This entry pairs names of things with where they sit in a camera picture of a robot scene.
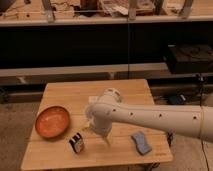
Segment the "tan stick end effector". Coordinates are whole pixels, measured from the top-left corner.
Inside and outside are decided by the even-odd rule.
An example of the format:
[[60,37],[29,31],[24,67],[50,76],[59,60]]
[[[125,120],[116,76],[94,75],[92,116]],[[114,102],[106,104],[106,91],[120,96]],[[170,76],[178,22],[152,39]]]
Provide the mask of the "tan stick end effector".
[[102,136],[102,139],[103,139],[103,141],[104,141],[108,146],[111,145],[111,144],[110,144],[109,135],[104,135],[104,136]]

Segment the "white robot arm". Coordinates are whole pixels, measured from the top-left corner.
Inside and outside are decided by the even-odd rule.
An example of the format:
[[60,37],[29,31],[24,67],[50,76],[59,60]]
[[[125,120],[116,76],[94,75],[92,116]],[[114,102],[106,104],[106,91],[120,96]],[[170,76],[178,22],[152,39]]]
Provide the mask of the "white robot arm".
[[213,107],[127,104],[117,89],[107,88],[87,105],[85,116],[90,129],[102,137],[107,137],[117,122],[213,143]]

